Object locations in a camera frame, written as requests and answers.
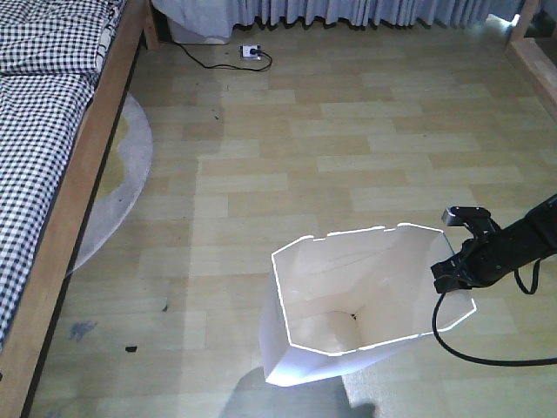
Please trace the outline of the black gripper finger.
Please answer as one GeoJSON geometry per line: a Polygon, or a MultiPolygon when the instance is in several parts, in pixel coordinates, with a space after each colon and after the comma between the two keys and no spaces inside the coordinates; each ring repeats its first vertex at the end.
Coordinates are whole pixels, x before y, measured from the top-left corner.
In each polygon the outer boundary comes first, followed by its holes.
{"type": "Polygon", "coordinates": [[[433,285],[438,294],[468,289],[460,277],[460,264],[459,258],[452,257],[431,266],[433,285]]]}

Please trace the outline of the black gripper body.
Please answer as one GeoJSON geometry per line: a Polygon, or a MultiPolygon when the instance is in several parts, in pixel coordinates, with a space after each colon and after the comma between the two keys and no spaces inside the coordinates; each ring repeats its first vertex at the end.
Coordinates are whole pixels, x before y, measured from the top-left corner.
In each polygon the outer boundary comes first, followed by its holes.
{"type": "Polygon", "coordinates": [[[452,264],[464,287],[490,287],[512,272],[512,245],[502,231],[466,239],[452,264]]]}

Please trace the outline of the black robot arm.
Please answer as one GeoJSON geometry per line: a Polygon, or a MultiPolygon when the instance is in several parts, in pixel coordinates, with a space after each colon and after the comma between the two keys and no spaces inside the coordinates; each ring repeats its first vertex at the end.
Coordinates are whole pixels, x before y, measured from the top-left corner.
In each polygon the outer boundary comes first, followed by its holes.
{"type": "Polygon", "coordinates": [[[484,207],[449,206],[448,226],[464,226],[472,235],[458,253],[431,266],[437,293],[490,287],[507,274],[556,254],[556,197],[531,209],[505,228],[484,207]]]}

